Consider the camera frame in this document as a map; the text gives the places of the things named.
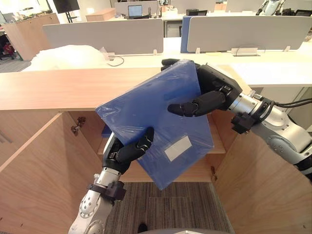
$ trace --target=blue plastic folder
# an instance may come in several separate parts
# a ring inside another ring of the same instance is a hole
[[[214,147],[206,116],[181,117],[167,111],[169,104],[200,94],[194,63],[181,60],[96,112],[124,145],[154,127],[154,141],[138,162],[164,189]]]

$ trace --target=gray partition panel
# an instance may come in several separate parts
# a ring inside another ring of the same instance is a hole
[[[128,6],[142,5],[143,15],[148,15],[148,8],[151,8],[151,13],[160,14],[157,1],[130,1],[130,2],[115,2],[117,14],[125,14],[129,16]]]
[[[187,51],[228,51],[232,48],[258,47],[298,49],[312,26],[311,17],[222,16],[192,17]]]
[[[162,19],[52,24],[43,30],[53,48],[91,45],[119,55],[163,52]]]
[[[228,0],[226,12],[257,11],[263,1],[264,0]]]
[[[179,14],[185,14],[186,9],[215,10],[215,0],[171,0],[171,5],[177,8]]]
[[[286,0],[284,9],[291,8],[292,10],[312,10],[312,0]]]

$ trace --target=door hinge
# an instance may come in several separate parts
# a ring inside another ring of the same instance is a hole
[[[72,132],[75,134],[75,136],[78,135],[78,130],[80,128],[82,128],[82,126],[85,124],[86,120],[87,120],[86,117],[78,117],[77,125],[76,126],[72,126],[70,128],[72,130]]]
[[[216,180],[218,179],[217,175],[215,174],[215,167],[211,166],[211,173],[212,173],[212,179],[214,180],[214,182],[216,182]]]

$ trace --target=laptop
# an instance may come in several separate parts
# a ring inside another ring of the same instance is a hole
[[[132,5],[128,6],[128,19],[135,19],[136,17],[141,17],[143,14],[142,5]]]

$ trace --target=white label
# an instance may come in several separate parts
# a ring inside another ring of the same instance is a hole
[[[168,149],[165,150],[165,153],[170,161],[175,160],[180,154],[186,151],[192,146],[188,136],[185,136],[181,140],[178,140],[176,143],[171,145]]]

